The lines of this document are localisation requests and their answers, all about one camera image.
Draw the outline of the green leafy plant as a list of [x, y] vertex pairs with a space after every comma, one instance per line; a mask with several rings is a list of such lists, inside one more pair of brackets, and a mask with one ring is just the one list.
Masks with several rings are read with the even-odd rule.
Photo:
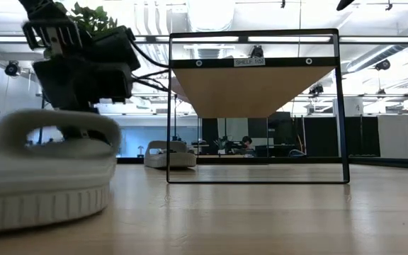
[[53, 4], [59, 9], [58, 20], [66, 23], [73, 23], [81, 41], [82, 50], [91, 47], [93, 38], [111, 29], [118, 27], [118, 19], [108, 16], [108, 12], [103, 6], [95, 9], [87, 6], [80, 6], [78, 2], [74, 4], [71, 11], [68, 11], [64, 4], [54, 1]]

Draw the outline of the white numbered column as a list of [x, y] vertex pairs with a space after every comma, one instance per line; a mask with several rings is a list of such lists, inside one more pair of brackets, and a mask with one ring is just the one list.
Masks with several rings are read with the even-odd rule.
[[[338, 100], [333, 99], [333, 116], [337, 117], [339, 114]], [[360, 97], [344, 97], [344, 115], [345, 117], [356, 117], [363, 115], [363, 99]]]

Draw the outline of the white rubber slide sandal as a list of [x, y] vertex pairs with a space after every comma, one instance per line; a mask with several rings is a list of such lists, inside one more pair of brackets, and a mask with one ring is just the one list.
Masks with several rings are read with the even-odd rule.
[[[155, 169], [166, 168], [167, 145], [167, 141], [151, 141], [146, 149], [144, 165]], [[169, 166], [171, 168], [189, 168], [196, 165], [196, 155], [188, 151], [186, 143], [182, 141], [170, 141], [169, 145]]]
[[[103, 135], [29, 146], [49, 126]], [[0, 122], [0, 232], [78, 220], [104, 210], [121, 142], [119, 125], [95, 113], [18, 110]]]

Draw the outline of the black frame wooden shelf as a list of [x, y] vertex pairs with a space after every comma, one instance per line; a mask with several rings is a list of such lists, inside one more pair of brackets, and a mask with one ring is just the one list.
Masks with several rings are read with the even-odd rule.
[[176, 77], [197, 115], [202, 118], [267, 118], [281, 106], [335, 72], [339, 114], [339, 151], [342, 165], [341, 184], [351, 180], [347, 153], [344, 92], [342, 88], [340, 36], [336, 28], [294, 30], [239, 30], [199, 33], [172, 33], [174, 43], [279, 44], [290, 38], [298, 45], [310, 44], [324, 37], [333, 47], [331, 57], [263, 57], [265, 66], [234, 67], [234, 59], [169, 58], [168, 78]]

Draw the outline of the person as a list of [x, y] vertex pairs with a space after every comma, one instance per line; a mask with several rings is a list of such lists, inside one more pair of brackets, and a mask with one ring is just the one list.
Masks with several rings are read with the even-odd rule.
[[250, 136], [243, 136], [242, 138], [242, 153], [246, 157], [256, 156], [255, 146], [253, 146], [253, 141]]

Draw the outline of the white shelf label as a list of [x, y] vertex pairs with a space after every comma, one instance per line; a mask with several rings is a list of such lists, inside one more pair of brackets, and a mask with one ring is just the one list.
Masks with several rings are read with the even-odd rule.
[[234, 67], [253, 67], [265, 65], [266, 61], [263, 57], [234, 59]]

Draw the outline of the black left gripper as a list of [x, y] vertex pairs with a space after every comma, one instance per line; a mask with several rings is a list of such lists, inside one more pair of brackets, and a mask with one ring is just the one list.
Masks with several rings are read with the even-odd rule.
[[[90, 111], [100, 100], [123, 103], [132, 96], [132, 77], [124, 62], [92, 62], [79, 57], [53, 57], [33, 64], [45, 98], [54, 108]], [[108, 144], [99, 131], [61, 127], [65, 140], [89, 138]]]

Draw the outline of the black partition panel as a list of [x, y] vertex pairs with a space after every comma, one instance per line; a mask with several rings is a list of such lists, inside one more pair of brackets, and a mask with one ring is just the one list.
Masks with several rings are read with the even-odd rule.
[[[305, 144], [311, 157], [338, 157], [339, 138], [335, 117], [305, 118]], [[376, 117], [346, 117], [346, 142], [350, 157], [379, 157]]]

